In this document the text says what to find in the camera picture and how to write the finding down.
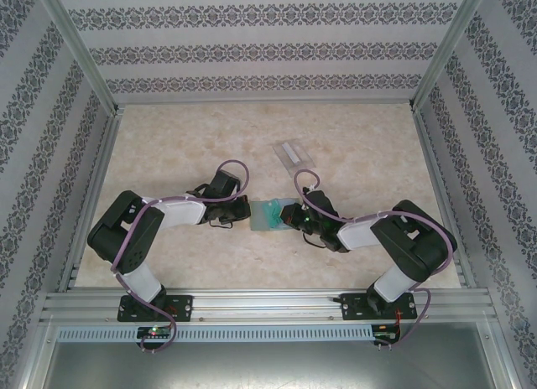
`patterned wallpaper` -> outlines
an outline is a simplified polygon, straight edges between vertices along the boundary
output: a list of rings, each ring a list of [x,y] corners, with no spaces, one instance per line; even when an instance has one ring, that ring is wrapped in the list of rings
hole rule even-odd
[[[55,291],[107,125],[39,0],[0,4],[0,388]]]
[[[537,386],[537,0],[483,0],[422,117],[472,270]]]
[[[408,99],[462,0],[62,0],[121,103]]]

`metal bracket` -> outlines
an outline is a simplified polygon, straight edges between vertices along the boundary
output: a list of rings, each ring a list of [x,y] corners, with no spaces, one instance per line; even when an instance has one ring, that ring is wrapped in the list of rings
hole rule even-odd
[[[191,295],[166,295],[163,311],[170,314],[175,322],[190,322],[192,315]],[[117,311],[118,322],[169,322],[168,319],[161,315],[154,315],[153,311],[148,310],[130,295],[123,295],[119,302]]]
[[[376,314],[369,307],[366,293],[343,293],[339,298],[334,298],[333,301],[341,304],[343,320],[396,320],[398,311],[400,319],[416,319],[418,317],[414,295],[411,293],[404,293],[381,314]]]

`purple cable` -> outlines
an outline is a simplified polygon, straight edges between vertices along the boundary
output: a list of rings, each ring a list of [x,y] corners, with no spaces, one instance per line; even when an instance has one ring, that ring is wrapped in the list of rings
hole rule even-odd
[[[347,218],[343,218],[343,217],[338,217],[336,215],[331,215],[327,211],[324,211],[323,209],[319,208],[318,206],[315,206],[313,203],[311,203],[311,201],[308,198],[305,197],[305,194],[300,189],[299,181],[298,181],[298,176],[300,174],[302,174],[302,173],[307,173],[307,174],[313,175],[315,177],[314,189],[317,189],[319,187],[319,185],[321,184],[321,179],[319,178],[319,175],[317,175],[316,173],[314,173],[310,169],[299,169],[296,172],[295,176],[293,177],[293,181],[295,182],[296,190],[298,191],[298,193],[299,193],[300,197],[302,198],[302,200],[311,209],[314,209],[314,210],[318,211],[319,213],[321,213],[322,215],[325,215],[326,217],[329,217],[329,218],[331,218],[331,219],[333,219],[335,221],[339,221],[341,223],[360,223],[360,222],[363,222],[363,221],[370,221],[370,220],[374,220],[374,219],[380,219],[380,218],[385,217],[387,215],[399,215],[399,216],[408,217],[410,219],[414,219],[414,220],[417,220],[417,221],[421,221],[423,224],[425,224],[425,225],[429,226],[430,228],[432,228],[433,230],[435,230],[438,233],[438,235],[442,238],[442,240],[444,240],[444,242],[446,243],[446,246],[447,246],[447,259],[446,259],[446,261],[444,263],[442,263],[433,273],[431,273],[431,276],[434,276],[434,275],[442,272],[443,270],[445,270],[446,267],[448,267],[449,264],[451,263],[451,261],[453,260],[453,245],[451,244],[451,241],[450,241],[449,237],[447,236],[447,234],[439,226],[437,226],[432,221],[427,220],[425,217],[422,217],[420,215],[415,215],[413,213],[409,213],[408,211],[396,211],[396,210],[379,211],[378,213],[375,213],[375,214],[372,214],[372,215],[365,215],[365,216],[362,216],[362,217],[357,217],[355,219],[347,219]],[[412,328],[410,328],[410,330],[407,332],[407,334],[405,336],[403,336],[403,338],[401,338],[401,340],[399,340],[398,343],[401,343],[402,341],[406,340],[406,338],[409,337],[410,334],[415,331],[415,329],[418,327],[418,324],[420,324],[421,320],[424,318],[425,312],[427,312],[427,309],[429,309],[430,299],[431,299],[432,294],[431,294],[431,292],[430,292],[430,290],[428,288],[417,288],[419,285],[420,285],[420,283],[416,283],[414,286],[412,286],[409,289],[409,291],[416,291],[416,292],[425,291],[425,292],[427,292],[427,302],[425,303],[425,306],[423,307],[423,310],[421,311],[420,316],[414,322]]]
[[[246,178],[244,180],[244,184],[242,185],[242,188],[235,194],[232,194],[231,196],[228,196],[226,198],[220,198],[220,199],[205,199],[205,198],[196,198],[196,197],[193,197],[193,196],[169,196],[169,197],[166,197],[166,198],[161,198],[161,199],[156,199],[156,200],[151,200],[150,202],[148,202],[144,207],[142,207],[142,209],[140,209],[139,213],[136,215],[136,217],[134,218],[134,221],[133,223],[131,224],[130,226],[130,229],[128,230],[128,233],[127,235],[125,236],[125,239],[123,240],[123,243],[122,245],[120,246],[119,248],[119,251],[117,252],[117,255],[116,257],[114,258],[114,262],[112,263],[112,267],[110,267],[110,270],[112,271],[112,273],[114,273],[114,276],[116,277],[116,279],[119,281],[119,283],[123,286],[123,288],[125,288],[125,290],[127,290],[127,293],[133,297],[135,300],[137,300],[138,302],[140,302],[142,305],[145,305],[146,307],[152,309],[153,311],[155,312],[158,312],[159,314],[165,316],[167,319],[169,319],[170,323],[171,323],[171,326],[173,328],[173,334],[169,337],[169,340],[167,342],[165,342],[163,345],[161,345],[158,349],[154,349],[154,350],[147,350],[145,347],[143,347],[143,343],[144,341],[146,340],[146,337],[143,337],[142,338],[142,341],[140,342],[140,347],[142,348],[142,351],[150,351],[152,354],[154,353],[157,353],[159,351],[162,351],[164,350],[166,347],[169,347],[175,340],[175,336],[177,335],[177,323],[175,322],[174,318],[166,313],[165,311],[163,311],[162,309],[159,309],[155,306],[153,306],[151,303],[148,303],[147,301],[143,300],[142,298],[140,298],[135,292],[133,292],[133,290],[128,286],[127,282],[125,282],[125,280],[121,277],[121,275],[117,272],[117,265],[119,264],[119,262],[121,261],[121,258],[123,256],[123,253],[125,252],[125,250],[127,249],[127,245],[131,239],[131,237],[133,236],[133,233],[134,233],[134,230],[136,229],[136,226],[138,225],[138,223],[140,222],[140,219],[142,219],[142,216],[143,214],[147,211],[147,209],[149,209],[151,206],[153,205],[156,205],[158,203],[161,203],[161,202],[166,202],[166,201],[170,201],[170,200],[184,200],[184,201],[192,201],[192,202],[207,202],[207,203],[219,203],[219,202],[226,202],[228,200],[234,200],[236,199],[238,196],[240,196],[242,194],[242,192],[244,192],[244,190],[246,189],[246,187],[248,186],[248,182],[250,181],[250,170],[248,169],[248,167],[246,166],[245,163],[243,163],[242,161],[240,160],[234,160],[234,159],[231,159],[231,160],[226,160],[224,161],[222,164],[220,164],[218,166],[218,168],[216,169],[216,171],[220,171],[222,169],[222,167],[226,164],[229,164],[229,163],[237,163],[237,164],[240,164],[243,168],[244,168],[244,171],[246,172]]]

